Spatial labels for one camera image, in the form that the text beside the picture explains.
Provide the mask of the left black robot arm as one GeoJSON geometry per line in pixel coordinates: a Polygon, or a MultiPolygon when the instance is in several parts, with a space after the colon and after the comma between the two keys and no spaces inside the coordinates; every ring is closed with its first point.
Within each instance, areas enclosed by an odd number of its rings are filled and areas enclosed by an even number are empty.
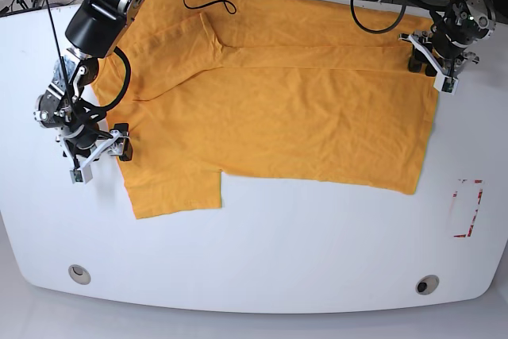
{"type": "Polygon", "coordinates": [[[428,31],[402,33],[399,40],[412,44],[408,70],[425,71],[434,78],[433,87],[440,92],[455,92],[458,75],[467,63],[477,64],[479,57],[467,49],[487,39],[495,30],[493,0],[448,0],[442,10],[430,6],[433,24],[428,31]]]}

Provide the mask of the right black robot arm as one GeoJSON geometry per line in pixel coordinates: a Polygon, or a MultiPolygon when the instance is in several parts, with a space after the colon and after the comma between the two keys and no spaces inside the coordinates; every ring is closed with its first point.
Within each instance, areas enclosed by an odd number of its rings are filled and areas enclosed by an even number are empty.
{"type": "Polygon", "coordinates": [[[72,165],[71,176],[76,182],[85,182],[91,163],[102,154],[122,161],[132,158],[128,124],[116,124],[105,131],[98,123],[128,90],[132,69],[118,43],[144,1],[83,0],[65,31],[71,46],[58,53],[52,81],[37,99],[34,118],[42,127],[56,130],[57,141],[72,165]],[[124,79],[113,101],[96,106],[83,99],[83,90],[96,80],[99,60],[111,54],[123,63],[124,79]]]}

